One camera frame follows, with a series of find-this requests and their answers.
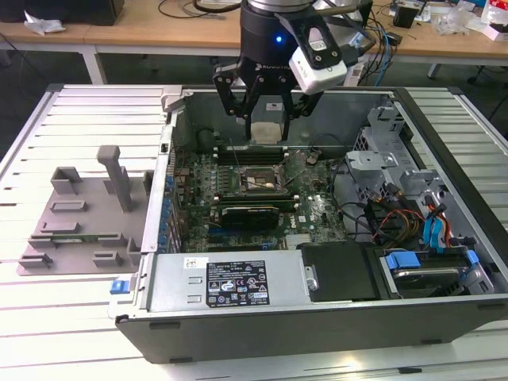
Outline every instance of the slotted metal surface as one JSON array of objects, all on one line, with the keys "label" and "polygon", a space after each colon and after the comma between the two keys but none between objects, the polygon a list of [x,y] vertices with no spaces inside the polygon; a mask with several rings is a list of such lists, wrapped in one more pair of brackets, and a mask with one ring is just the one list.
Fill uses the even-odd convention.
[{"label": "slotted metal surface", "polygon": [[[119,376],[122,380],[150,381],[406,381],[417,377],[464,381],[501,379],[508,374],[508,321],[485,325],[452,344],[153,365],[116,330],[111,319],[115,313],[114,306],[108,306],[109,288],[116,275],[18,276],[17,264],[9,260],[17,259],[25,250],[26,237],[51,194],[49,179],[56,165],[75,165],[87,171],[83,176],[104,175],[103,167],[94,164],[97,148],[119,144],[121,159],[131,176],[153,168],[164,125],[162,113],[155,112],[161,91],[162,87],[154,86],[67,86],[59,94],[48,94],[29,121],[32,129],[21,140],[20,148],[2,162],[6,169],[0,166],[5,169],[0,178],[0,379],[89,381]],[[434,104],[429,94],[420,95],[419,99],[429,100],[427,106]],[[453,101],[444,91],[437,92],[436,98]],[[79,114],[59,114],[66,117],[61,120],[47,116],[53,108],[65,106],[75,107]],[[91,114],[84,112],[88,106],[95,112],[98,106],[107,109],[103,115]],[[112,114],[115,106],[154,107],[154,114]],[[485,156],[484,151],[477,152]],[[492,185],[489,179],[475,178],[475,183],[485,189]],[[507,189],[502,184],[507,183],[494,188],[493,198]],[[508,218],[508,207],[504,213]],[[129,299],[130,295],[122,295],[118,302]],[[421,368],[423,373],[401,375],[400,367]]]},{"label": "slotted metal surface", "polygon": [[[506,141],[463,95],[448,89],[409,89],[434,129],[476,189],[508,229],[508,150]],[[433,164],[420,143],[424,164]]]}]

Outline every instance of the screw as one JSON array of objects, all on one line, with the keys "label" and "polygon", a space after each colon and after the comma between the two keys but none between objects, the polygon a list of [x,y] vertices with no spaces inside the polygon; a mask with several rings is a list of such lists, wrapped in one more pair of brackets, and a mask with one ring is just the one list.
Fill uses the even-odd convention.
[{"label": "screw", "polygon": [[316,291],[318,288],[318,282],[316,282],[316,279],[308,279],[307,280],[307,287],[309,287],[309,290]]}]

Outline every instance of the power supply label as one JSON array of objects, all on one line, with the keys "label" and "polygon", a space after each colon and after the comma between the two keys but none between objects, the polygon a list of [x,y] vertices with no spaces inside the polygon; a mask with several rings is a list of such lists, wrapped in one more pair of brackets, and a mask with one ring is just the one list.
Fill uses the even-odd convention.
[{"label": "power supply label", "polygon": [[264,260],[206,264],[206,304],[208,307],[270,304]]}]

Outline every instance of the motherboard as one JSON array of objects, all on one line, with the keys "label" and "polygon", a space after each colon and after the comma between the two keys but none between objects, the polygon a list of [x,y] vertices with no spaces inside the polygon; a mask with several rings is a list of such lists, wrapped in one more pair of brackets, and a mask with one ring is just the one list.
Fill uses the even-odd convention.
[{"label": "motherboard", "polygon": [[347,237],[329,193],[336,160],[280,147],[174,157],[159,252],[284,250]]}]

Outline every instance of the blue cable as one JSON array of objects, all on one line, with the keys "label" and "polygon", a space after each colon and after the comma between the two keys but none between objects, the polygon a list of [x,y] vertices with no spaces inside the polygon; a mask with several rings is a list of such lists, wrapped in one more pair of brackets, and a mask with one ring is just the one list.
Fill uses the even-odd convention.
[{"label": "blue cable", "polygon": [[387,35],[387,33],[385,32],[384,29],[380,29],[380,31],[383,33],[384,41],[385,41],[385,44],[387,46],[387,50],[385,52],[385,61],[384,61],[384,64],[381,67],[381,72],[379,73],[378,78],[375,81],[374,87],[377,87],[379,85],[379,83],[381,82],[381,79],[383,79],[384,73],[388,69],[388,62],[390,61],[390,42],[388,41],[388,35]]}]

